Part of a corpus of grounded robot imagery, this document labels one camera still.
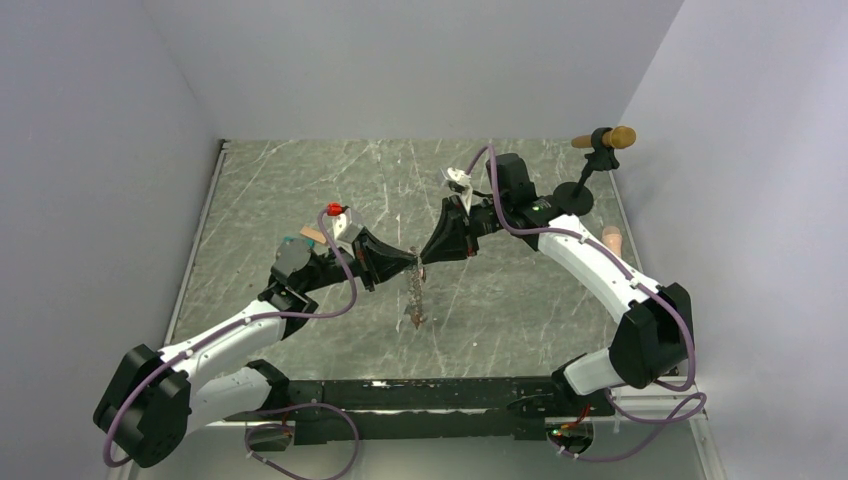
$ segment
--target robotic arm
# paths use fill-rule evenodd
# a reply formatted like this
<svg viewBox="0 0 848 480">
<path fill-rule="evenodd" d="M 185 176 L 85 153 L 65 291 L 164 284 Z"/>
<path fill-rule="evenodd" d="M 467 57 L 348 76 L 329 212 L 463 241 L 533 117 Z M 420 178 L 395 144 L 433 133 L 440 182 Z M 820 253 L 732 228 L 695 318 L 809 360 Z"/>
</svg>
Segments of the robotic arm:
<svg viewBox="0 0 848 480">
<path fill-rule="evenodd" d="M 685 360 L 692 328 L 686 290 L 677 284 L 660 286 L 618 260 L 577 216 L 567 213 L 561 191 L 565 184 L 553 195 L 538 196 L 524 161 L 514 153 L 491 156 L 487 162 L 492 194 L 474 192 L 469 173 L 485 151 L 481 149 L 467 171 L 446 172 L 455 194 L 442 200 L 436 230 L 421 252 L 422 263 L 467 259 L 477 254 L 480 237 L 507 230 L 553 258 L 600 299 L 619 325 L 614 340 L 609 348 L 572 359 L 553 372 L 557 402 L 584 405 L 587 395 L 622 384 L 644 388 Z M 477 204 L 472 202 L 475 196 L 481 198 Z M 158 352 L 140 345 L 125 355 L 94 422 L 128 459 L 141 467 L 155 465 L 185 435 L 204 425 L 288 404 L 288 378 L 264 360 L 216 376 L 246 355 L 288 338 L 308 318 L 346 313 L 356 301 L 355 277 L 373 291 L 375 285 L 417 265 L 412 253 L 375 238 L 352 209 L 331 204 L 326 212 L 333 217 L 332 236 L 323 226 L 323 214 L 319 228 L 331 253 L 318 255 L 305 241 L 286 240 L 276 252 L 267 287 L 244 310 Z M 347 307 L 315 313 L 318 305 L 308 293 L 345 280 L 352 287 Z M 104 456 L 111 459 L 108 449 Z"/>
</svg>

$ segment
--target red connector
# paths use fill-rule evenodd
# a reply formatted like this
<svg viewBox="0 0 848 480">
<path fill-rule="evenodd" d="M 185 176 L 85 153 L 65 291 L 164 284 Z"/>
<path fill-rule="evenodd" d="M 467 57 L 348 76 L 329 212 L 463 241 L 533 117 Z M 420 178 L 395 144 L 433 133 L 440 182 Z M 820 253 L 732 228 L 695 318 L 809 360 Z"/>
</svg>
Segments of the red connector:
<svg viewBox="0 0 848 480">
<path fill-rule="evenodd" d="M 342 212 L 344 212 L 344 207 L 336 202 L 327 205 L 327 215 L 331 217 L 338 217 Z"/>
</svg>

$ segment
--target marble table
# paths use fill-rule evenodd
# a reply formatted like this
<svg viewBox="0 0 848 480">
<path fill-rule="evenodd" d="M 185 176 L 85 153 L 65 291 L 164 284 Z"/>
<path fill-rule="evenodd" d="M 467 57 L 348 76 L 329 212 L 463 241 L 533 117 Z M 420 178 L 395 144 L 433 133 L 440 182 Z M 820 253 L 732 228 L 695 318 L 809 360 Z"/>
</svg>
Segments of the marble table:
<svg viewBox="0 0 848 480">
<path fill-rule="evenodd" d="M 214 187 L 191 274 L 169 342 L 229 318 L 268 280 L 285 236 L 315 225 L 328 202 L 358 210 L 377 238 L 423 247 L 438 220 L 439 169 L 466 167 L 487 140 L 231 141 Z M 527 162 L 540 195 L 576 180 L 585 161 L 566 140 L 496 140 L 498 153 Z M 626 152 L 619 155 L 626 158 Z M 488 191 L 482 163 L 475 188 Z M 595 208 L 583 217 L 600 237 L 614 225 L 624 259 L 636 257 L 612 177 L 587 184 Z M 348 314 L 312 320 L 256 352 L 292 379 L 374 379 L 549 375 L 565 361 L 608 345 L 615 323 L 589 291 L 553 260 L 505 232 L 480 240 L 479 255 L 427 268 L 416 329 L 404 315 L 403 275 L 360 295 Z M 348 285 L 310 296 L 319 311 L 349 299 Z"/>
</svg>

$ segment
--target table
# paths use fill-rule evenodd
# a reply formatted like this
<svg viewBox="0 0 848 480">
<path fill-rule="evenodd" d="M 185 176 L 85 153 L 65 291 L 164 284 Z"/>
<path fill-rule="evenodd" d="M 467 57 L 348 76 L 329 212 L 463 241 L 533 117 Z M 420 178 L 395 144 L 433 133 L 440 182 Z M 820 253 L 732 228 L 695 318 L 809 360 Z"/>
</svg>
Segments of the table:
<svg viewBox="0 0 848 480">
<path fill-rule="evenodd" d="M 285 236 L 315 225 L 328 202 L 359 211 L 386 243 L 423 247 L 451 192 L 439 169 L 465 168 L 488 140 L 231 141 L 170 342 L 229 318 L 266 285 Z M 537 193 L 576 180 L 585 161 L 566 140 L 495 140 L 518 153 Z M 488 191 L 482 162 L 474 185 Z M 611 175 L 587 186 L 595 207 L 583 217 L 600 238 L 624 234 L 623 258 L 635 252 Z M 406 282 L 398 276 L 360 295 L 348 314 L 312 320 L 292 337 L 256 352 L 292 379 L 511 377 L 549 375 L 565 361 L 608 345 L 615 323 L 589 291 L 553 260 L 505 232 L 483 237 L 479 255 L 428 266 L 416 329 L 403 314 Z M 319 311 L 349 299 L 347 284 L 310 296 Z"/>
</svg>

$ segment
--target black stand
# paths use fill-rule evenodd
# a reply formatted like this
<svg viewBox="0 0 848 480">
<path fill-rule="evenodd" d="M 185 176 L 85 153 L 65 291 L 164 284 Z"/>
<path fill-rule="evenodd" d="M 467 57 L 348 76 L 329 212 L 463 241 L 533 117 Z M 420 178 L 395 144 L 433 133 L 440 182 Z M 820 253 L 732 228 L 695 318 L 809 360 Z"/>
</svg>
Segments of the black stand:
<svg viewBox="0 0 848 480">
<path fill-rule="evenodd" d="M 586 188 L 586 180 L 594 172 L 615 170 L 620 165 L 618 160 L 615 159 L 615 153 L 613 153 L 615 149 L 603 144 L 604 134 L 610 130 L 612 128 L 607 127 L 598 128 L 592 132 L 592 148 L 594 151 L 584 155 L 587 161 L 586 166 L 583 167 L 583 172 L 580 174 L 580 180 L 577 183 L 565 182 L 554 190 L 554 200 L 565 213 L 578 217 L 589 213 L 595 204 L 595 197 Z"/>
</svg>

